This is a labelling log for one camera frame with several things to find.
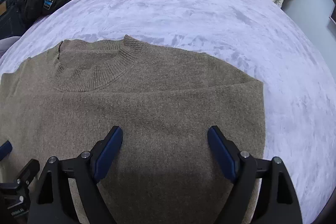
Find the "brown knit sweater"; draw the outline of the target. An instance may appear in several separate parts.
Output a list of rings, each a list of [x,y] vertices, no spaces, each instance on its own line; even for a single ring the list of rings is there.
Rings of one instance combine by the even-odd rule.
[[[121,150],[99,189],[118,223],[212,223],[231,184],[207,142],[218,126],[255,157],[265,147],[263,84],[205,53],[122,40],[64,40],[1,77],[1,163],[69,159],[113,126]]]

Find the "lavender fuzzy bed blanket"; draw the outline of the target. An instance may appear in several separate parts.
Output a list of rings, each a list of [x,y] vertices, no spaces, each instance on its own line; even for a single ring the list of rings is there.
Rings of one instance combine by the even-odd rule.
[[[262,81],[265,156],[285,160],[303,221],[318,217],[335,187],[335,81],[319,50],[271,0],[73,0],[11,46],[1,72],[64,39],[126,34],[208,53]]]

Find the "dark blue jeans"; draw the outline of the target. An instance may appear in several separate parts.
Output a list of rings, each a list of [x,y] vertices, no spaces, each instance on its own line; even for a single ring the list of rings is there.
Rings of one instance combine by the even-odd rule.
[[[17,7],[17,1],[3,0],[1,2],[0,39],[22,36],[25,32],[26,26]]]

